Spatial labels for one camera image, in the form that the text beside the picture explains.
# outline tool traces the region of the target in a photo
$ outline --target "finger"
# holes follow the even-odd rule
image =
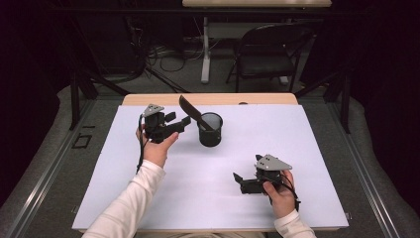
[[[262,187],[272,200],[276,200],[276,198],[278,197],[278,193],[277,193],[277,190],[275,189],[275,187],[272,185],[271,182],[265,181],[262,184]]]
[[[148,138],[146,137],[145,133],[141,133],[141,132],[143,132],[143,130],[145,130],[145,124],[142,124],[142,131],[139,130],[139,127],[137,128],[136,136],[137,136],[137,139],[139,139],[139,141],[140,141],[140,136],[141,135],[143,136],[142,141],[143,141],[143,145],[144,145],[146,143],[146,141],[148,140]]]
[[[283,172],[283,175],[287,178],[286,184],[294,186],[293,174],[291,173],[291,171],[282,171],[282,172]]]
[[[169,147],[171,145],[173,145],[173,143],[175,143],[175,141],[178,139],[178,136],[179,136],[179,133],[178,132],[174,132],[169,137],[167,137],[166,139],[164,139],[161,143],[162,143],[162,145],[166,149],[169,149]]]

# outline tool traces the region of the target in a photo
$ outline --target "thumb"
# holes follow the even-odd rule
[[[178,139],[179,133],[178,132],[174,132],[172,133],[172,135],[170,135],[168,138],[164,139],[161,143],[167,148],[169,149],[169,147],[171,145],[173,145],[173,143],[175,143],[175,141]]]
[[[278,197],[278,193],[277,190],[275,189],[275,187],[272,185],[271,182],[269,181],[265,181],[263,184],[263,189],[265,190],[266,194],[268,194],[268,196],[272,199],[275,200]]]

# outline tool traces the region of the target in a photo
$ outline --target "person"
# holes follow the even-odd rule
[[[95,219],[83,234],[83,238],[132,238],[136,234],[138,225],[165,175],[163,167],[166,162],[167,152],[170,146],[178,139],[179,134],[174,132],[159,144],[150,141],[146,143],[148,139],[144,136],[144,133],[143,138],[140,138],[139,129],[136,131],[136,135],[145,145],[145,159],[139,172],[130,181],[127,188]],[[282,173],[287,178],[284,182],[293,187],[292,173],[290,171],[283,171]],[[272,200],[272,209],[276,217],[274,225],[283,238],[315,237],[313,230],[300,219],[299,213],[294,208],[294,196],[289,190],[276,190],[268,181],[263,184],[263,188]],[[236,232],[209,234],[142,233],[141,237],[258,238],[264,236],[260,232]]]

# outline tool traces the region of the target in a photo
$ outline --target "table leg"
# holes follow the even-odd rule
[[[201,83],[209,82],[210,74],[210,52],[209,52],[209,34],[208,34],[208,19],[204,17],[203,24],[203,38],[204,38],[204,60],[203,60],[203,69],[201,72]]]

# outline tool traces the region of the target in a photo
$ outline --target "white long sleeve shirt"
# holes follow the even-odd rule
[[[139,172],[130,181],[127,188],[96,218],[83,234],[83,238],[132,238],[164,175],[165,172],[161,167],[144,160]],[[312,229],[300,220],[296,210],[283,218],[275,220],[274,225],[283,238],[315,237]],[[142,234],[141,237],[263,238],[263,234],[260,232],[215,234],[147,233]]]

